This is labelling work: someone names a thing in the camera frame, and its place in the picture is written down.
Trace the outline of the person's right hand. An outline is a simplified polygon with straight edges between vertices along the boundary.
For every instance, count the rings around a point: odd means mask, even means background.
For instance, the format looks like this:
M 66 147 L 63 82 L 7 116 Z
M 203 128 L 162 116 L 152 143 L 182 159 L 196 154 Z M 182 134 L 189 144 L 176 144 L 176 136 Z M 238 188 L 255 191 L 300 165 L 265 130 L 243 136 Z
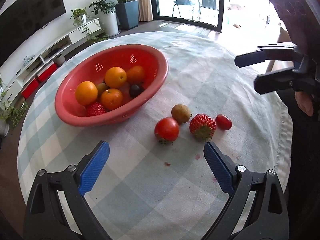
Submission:
M 298 107 L 308 116 L 313 116 L 313 104 L 309 94 L 306 92 L 295 92 L 295 100 Z

